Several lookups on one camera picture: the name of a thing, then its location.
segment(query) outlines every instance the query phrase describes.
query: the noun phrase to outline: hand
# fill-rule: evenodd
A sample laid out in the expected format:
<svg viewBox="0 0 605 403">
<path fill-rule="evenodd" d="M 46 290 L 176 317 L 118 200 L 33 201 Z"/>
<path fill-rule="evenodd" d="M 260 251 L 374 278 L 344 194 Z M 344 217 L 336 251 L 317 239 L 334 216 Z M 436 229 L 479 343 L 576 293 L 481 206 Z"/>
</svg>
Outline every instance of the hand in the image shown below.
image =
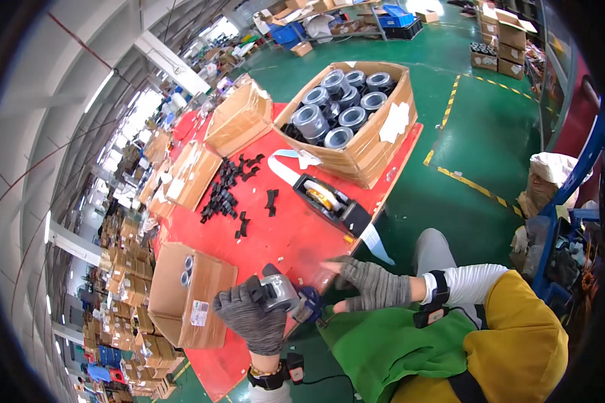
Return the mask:
<svg viewBox="0 0 605 403">
<path fill-rule="evenodd" d="M 426 296 L 426 281 L 420 277 L 394 275 L 378 264 L 359 262 L 349 256 L 341 256 L 333 262 L 322 262 L 321 267 L 340 275 L 341 281 L 352 283 L 361 295 L 348 298 L 334 305 L 334 313 L 371 311 L 390 306 L 410 305 Z"/>
<path fill-rule="evenodd" d="M 244 339 L 251 352 L 270 356 L 282 351 L 287 313 L 283 309 L 265 312 L 251 300 L 246 284 L 219 292 L 213 299 L 213 311 Z"/>
</svg>

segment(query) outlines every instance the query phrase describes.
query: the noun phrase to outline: yellow jacket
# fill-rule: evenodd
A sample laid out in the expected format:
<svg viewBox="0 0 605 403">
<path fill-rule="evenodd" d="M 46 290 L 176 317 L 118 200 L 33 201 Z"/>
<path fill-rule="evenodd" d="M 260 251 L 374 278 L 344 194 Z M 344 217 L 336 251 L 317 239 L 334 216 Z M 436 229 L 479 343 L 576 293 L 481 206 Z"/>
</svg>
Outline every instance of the yellow jacket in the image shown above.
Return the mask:
<svg viewBox="0 0 605 403">
<path fill-rule="evenodd" d="M 515 270 L 486 295 L 489 330 L 464 339 L 468 371 L 489 403 L 542 402 L 567 367 L 567 333 L 560 321 Z M 392 403 L 459 402 L 445 378 L 408 377 Z"/>
</svg>

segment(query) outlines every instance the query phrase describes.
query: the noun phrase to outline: gray pants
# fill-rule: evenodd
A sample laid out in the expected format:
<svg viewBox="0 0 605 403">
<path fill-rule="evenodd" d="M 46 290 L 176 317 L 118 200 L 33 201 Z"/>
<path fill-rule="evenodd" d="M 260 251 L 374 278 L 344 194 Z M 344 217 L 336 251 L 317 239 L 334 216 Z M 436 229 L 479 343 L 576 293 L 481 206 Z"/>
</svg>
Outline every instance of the gray pants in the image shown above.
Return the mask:
<svg viewBox="0 0 605 403">
<path fill-rule="evenodd" d="M 445 270 L 458 267 L 455 259 L 453 259 L 453 255 L 450 253 L 446 237 L 435 228 L 424 230 L 419 239 L 417 239 L 413 263 L 417 276 L 431 270 Z M 460 304 L 459 306 L 468 313 L 476 328 L 480 329 L 482 320 L 477 317 L 475 305 Z"/>
</svg>

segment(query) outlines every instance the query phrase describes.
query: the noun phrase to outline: gray glove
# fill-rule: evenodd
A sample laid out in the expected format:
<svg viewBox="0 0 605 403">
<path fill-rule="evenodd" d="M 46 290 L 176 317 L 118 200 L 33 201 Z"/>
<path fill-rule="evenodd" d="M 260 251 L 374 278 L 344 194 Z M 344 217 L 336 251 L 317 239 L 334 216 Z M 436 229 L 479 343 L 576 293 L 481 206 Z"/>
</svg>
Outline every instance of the gray glove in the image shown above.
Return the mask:
<svg viewBox="0 0 605 403">
<path fill-rule="evenodd" d="M 259 355 L 279 355 L 282 350 L 285 310 L 265 312 L 251 301 L 246 284 L 219 292 L 213 299 L 213 311 L 237 335 L 242 337 L 250 351 Z"/>
<path fill-rule="evenodd" d="M 361 292 L 354 298 L 347 298 L 347 310 L 372 311 L 390 306 L 410 305 L 410 276 L 397 276 L 371 262 L 359 262 L 349 256 L 331 259 L 341 262 L 340 276 L 336 288 L 345 281 L 352 283 Z"/>
</svg>

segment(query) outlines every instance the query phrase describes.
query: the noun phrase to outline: white sleeve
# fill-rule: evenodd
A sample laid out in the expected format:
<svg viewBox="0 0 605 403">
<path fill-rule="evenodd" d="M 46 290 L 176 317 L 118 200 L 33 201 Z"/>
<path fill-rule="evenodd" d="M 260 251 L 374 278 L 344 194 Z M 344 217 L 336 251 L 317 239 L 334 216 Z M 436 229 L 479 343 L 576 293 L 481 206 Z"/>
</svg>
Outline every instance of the white sleeve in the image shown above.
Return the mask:
<svg viewBox="0 0 605 403">
<path fill-rule="evenodd" d="M 500 264 L 474 264 L 444 270 L 446 284 L 450 288 L 450 297 L 446 305 L 483 304 L 488 290 L 498 278 L 508 271 Z M 426 279 L 426 299 L 422 305 L 432 300 L 432 292 L 437 288 L 435 276 L 430 273 L 422 275 Z"/>
<path fill-rule="evenodd" d="M 285 382 L 276 390 L 264 390 L 260 386 L 249 384 L 249 401 L 251 403 L 291 403 L 289 383 Z"/>
</svg>

